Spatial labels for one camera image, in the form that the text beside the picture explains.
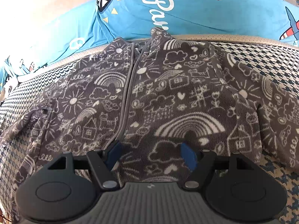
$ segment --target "houndstooth fabric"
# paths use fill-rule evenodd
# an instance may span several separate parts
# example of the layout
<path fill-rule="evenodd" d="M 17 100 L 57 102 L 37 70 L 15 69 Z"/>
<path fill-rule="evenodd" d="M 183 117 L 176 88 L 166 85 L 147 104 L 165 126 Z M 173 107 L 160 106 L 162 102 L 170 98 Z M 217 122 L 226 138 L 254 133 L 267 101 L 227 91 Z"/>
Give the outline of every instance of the houndstooth fabric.
<path fill-rule="evenodd" d="M 255 69 L 273 82 L 279 84 L 286 91 L 299 98 L 299 54 L 298 51 L 285 49 L 280 46 L 239 44 L 227 42 L 213 42 L 214 45 L 223 48 L 234 55 L 237 61 Z M 56 78 L 66 75 L 73 68 L 71 63 L 62 68 L 45 73 L 37 78 L 21 84 L 0 107 L 0 128 L 6 129 L 15 122 L 30 105 L 32 99 Z M 1 152 L 1 189 L 0 199 L 4 207 L 10 212 L 10 189 L 16 169 L 18 169 L 28 143 L 30 130 L 27 134 L 15 139 L 10 151 Z M 285 213 L 280 218 L 281 223 L 296 223 L 299 216 L 298 211 L 298 175 L 291 173 L 270 155 L 264 152 L 265 159 L 261 168 L 273 176 L 288 191 L 288 203 Z"/>

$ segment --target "beige floor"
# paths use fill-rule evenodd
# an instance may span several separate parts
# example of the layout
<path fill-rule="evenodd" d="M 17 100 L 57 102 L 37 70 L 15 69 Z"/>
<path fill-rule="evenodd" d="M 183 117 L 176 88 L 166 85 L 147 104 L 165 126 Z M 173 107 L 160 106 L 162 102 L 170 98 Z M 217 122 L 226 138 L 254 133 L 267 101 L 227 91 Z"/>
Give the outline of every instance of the beige floor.
<path fill-rule="evenodd" d="M 0 0 L 0 60 L 22 50 L 43 25 L 88 0 Z M 21 44 L 14 48 L 15 42 Z"/>

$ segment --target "silver screw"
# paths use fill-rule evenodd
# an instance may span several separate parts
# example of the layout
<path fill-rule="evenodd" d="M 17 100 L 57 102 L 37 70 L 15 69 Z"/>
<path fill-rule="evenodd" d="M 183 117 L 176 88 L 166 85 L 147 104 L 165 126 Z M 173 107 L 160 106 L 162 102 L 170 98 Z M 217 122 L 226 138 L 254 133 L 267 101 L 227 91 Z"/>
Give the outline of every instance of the silver screw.
<path fill-rule="evenodd" d="M 185 182 L 185 187 L 188 189 L 195 189 L 199 186 L 199 183 L 196 181 L 187 181 Z"/>
<path fill-rule="evenodd" d="M 106 189 L 112 189 L 112 188 L 115 188 L 116 186 L 117 186 L 117 182 L 115 182 L 113 180 L 105 181 L 103 183 L 103 187 Z"/>

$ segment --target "gray ribbed panel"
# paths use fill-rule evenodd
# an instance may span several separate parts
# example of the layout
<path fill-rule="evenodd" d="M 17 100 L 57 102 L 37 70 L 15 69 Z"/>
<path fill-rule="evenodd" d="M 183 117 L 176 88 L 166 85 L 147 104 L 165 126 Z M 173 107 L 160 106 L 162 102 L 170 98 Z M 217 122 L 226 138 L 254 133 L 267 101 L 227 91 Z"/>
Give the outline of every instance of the gray ribbed panel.
<path fill-rule="evenodd" d="M 233 224 L 215 214 L 198 193 L 176 183 L 127 183 L 104 193 L 86 215 L 68 224 Z M 278 220 L 267 224 L 279 224 Z M 23 221 L 22 224 L 33 224 Z"/>

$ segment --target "blue blanket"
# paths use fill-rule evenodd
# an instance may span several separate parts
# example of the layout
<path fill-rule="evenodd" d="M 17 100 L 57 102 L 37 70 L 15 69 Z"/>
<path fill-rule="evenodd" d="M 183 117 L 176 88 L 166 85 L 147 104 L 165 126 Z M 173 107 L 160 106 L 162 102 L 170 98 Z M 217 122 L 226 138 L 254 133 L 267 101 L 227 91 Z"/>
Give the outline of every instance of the blue blanket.
<path fill-rule="evenodd" d="M 170 34 L 251 35 L 291 44 L 299 8 L 283 0 L 91 0 L 49 23 L 30 47 L 34 69 L 116 37 L 146 38 L 154 26 Z"/>

